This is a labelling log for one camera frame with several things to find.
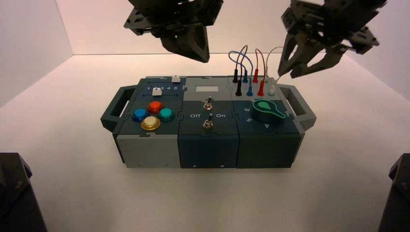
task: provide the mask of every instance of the electronic control box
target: electronic control box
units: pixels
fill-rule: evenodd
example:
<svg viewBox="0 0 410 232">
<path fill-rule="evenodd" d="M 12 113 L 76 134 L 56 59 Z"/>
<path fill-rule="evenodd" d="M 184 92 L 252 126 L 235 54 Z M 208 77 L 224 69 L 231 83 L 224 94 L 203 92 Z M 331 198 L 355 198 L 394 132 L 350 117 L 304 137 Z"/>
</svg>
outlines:
<svg viewBox="0 0 410 232">
<path fill-rule="evenodd" d="M 267 78 L 261 94 L 261 81 L 238 96 L 232 76 L 147 77 L 118 90 L 102 125 L 129 168 L 290 168 L 316 116 L 294 86 Z"/>
</svg>

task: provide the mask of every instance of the yellow button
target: yellow button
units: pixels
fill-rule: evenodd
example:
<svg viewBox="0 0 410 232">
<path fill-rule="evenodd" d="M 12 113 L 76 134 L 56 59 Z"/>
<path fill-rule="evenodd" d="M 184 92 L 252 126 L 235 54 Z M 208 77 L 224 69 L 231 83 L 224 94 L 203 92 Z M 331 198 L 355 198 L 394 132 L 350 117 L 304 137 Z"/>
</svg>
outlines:
<svg viewBox="0 0 410 232">
<path fill-rule="evenodd" d="M 161 121 L 154 116 L 146 117 L 141 123 L 142 129 L 147 131 L 155 130 L 156 128 L 160 127 L 160 125 Z"/>
</svg>

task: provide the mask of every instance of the blue button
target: blue button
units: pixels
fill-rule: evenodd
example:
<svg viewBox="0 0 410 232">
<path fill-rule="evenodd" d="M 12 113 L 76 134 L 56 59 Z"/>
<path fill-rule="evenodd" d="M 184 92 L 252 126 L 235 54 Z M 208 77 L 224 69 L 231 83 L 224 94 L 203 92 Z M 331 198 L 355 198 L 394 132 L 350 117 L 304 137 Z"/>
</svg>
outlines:
<svg viewBox="0 0 410 232">
<path fill-rule="evenodd" d="M 142 122 L 144 118 L 148 116 L 149 114 L 146 111 L 146 109 L 137 109 L 134 111 L 134 114 L 132 115 L 132 119 L 137 122 Z"/>
</svg>

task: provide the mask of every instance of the white wire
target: white wire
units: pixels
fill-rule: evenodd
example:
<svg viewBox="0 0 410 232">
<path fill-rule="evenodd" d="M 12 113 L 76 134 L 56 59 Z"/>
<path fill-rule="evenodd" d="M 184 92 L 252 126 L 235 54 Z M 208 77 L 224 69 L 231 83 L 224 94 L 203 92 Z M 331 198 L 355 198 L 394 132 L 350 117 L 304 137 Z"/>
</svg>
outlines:
<svg viewBox="0 0 410 232">
<path fill-rule="evenodd" d="M 270 56 L 270 54 L 273 52 L 273 51 L 275 51 L 276 49 L 278 49 L 278 48 L 283 48 L 283 47 L 274 47 L 274 48 L 272 48 L 272 50 L 270 50 L 270 52 L 269 52 L 269 54 L 268 54 L 268 57 L 266 58 L 266 66 L 265 66 L 265 75 L 267 76 L 268 75 L 268 61 L 269 61 L 269 56 Z"/>
<path fill-rule="evenodd" d="M 268 61 L 269 61 L 269 56 L 270 56 L 270 54 L 271 54 L 275 49 L 278 49 L 278 48 L 283 48 L 283 47 L 274 47 L 274 48 L 272 48 L 272 50 L 270 50 L 270 52 L 269 52 L 269 54 L 268 54 L 268 57 L 266 58 L 265 79 L 266 79 L 266 76 L 268 75 Z M 282 76 L 278 77 L 277 80 L 275 80 L 275 78 L 272 77 L 272 79 L 274 80 L 274 83 L 273 83 L 273 85 L 271 85 L 271 87 L 270 87 L 270 90 L 269 90 L 269 93 L 270 93 L 270 94 L 274 94 L 274 93 L 275 93 L 276 83 L 278 83 L 278 81 L 279 81 L 279 79 L 280 79 L 281 77 L 282 77 Z"/>
</svg>

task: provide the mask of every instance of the robotic arm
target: robotic arm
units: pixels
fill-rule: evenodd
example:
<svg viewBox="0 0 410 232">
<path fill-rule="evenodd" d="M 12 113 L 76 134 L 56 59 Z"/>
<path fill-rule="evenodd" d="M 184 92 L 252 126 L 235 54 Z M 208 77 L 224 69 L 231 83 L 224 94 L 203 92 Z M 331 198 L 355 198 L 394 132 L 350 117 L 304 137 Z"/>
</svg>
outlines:
<svg viewBox="0 0 410 232">
<path fill-rule="evenodd" d="M 378 14 L 386 0 L 325 0 L 323 6 L 292 0 L 282 15 L 288 31 L 279 63 L 278 74 L 291 71 L 296 78 L 332 68 L 347 50 L 364 54 L 379 43 L 366 24 Z M 295 54 L 289 59 L 297 46 Z M 322 50 L 319 62 L 308 63 Z"/>
<path fill-rule="evenodd" d="M 136 35 L 151 32 L 170 52 L 209 61 L 206 26 L 214 24 L 223 0 L 129 0 L 134 6 L 124 27 Z M 347 50 L 364 54 L 379 43 L 366 24 L 386 0 L 325 0 L 320 6 L 291 0 L 282 16 L 286 36 L 278 74 L 296 78 L 339 63 Z M 326 55 L 308 66 L 321 51 Z"/>
<path fill-rule="evenodd" d="M 129 0 L 134 6 L 124 27 L 136 35 L 151 32 L 172 53 L 209 61 L 206 26 L 214 24 L 222 0 Z"/>
</svg>

